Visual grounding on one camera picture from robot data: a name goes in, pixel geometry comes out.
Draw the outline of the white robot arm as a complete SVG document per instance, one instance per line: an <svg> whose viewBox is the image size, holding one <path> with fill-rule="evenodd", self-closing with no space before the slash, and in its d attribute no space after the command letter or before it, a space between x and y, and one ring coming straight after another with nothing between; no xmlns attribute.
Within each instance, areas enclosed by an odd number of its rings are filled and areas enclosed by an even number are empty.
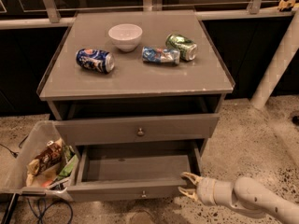
<svg viewBox="0 0 299 224"><path fill-rule="evenodd" d="M188 172L183 172L181 176L188 178L195 188L179 187L179 192L205 206L225 206L251 218L263 218L268 214L282 224L299 224L298 204L277 196L250 177L239 177L235 182L226 182Z"/></svg>

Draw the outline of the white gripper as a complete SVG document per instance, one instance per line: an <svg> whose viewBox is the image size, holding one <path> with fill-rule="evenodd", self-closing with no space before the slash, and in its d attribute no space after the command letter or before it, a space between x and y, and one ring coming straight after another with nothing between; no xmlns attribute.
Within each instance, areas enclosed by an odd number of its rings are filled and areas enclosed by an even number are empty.
<svg viewBox="0 0 299 224"><path fill-rule="evenodd" d="M181 194L196 202L199 199L201 203L207 206L216 204L214 200L214 187L216 181L214 179L209 177L201 177L188 172L183 172L181 176L183 178L188 178L195 186L197 186L197 190L178 187L178 191Z"/></svg>

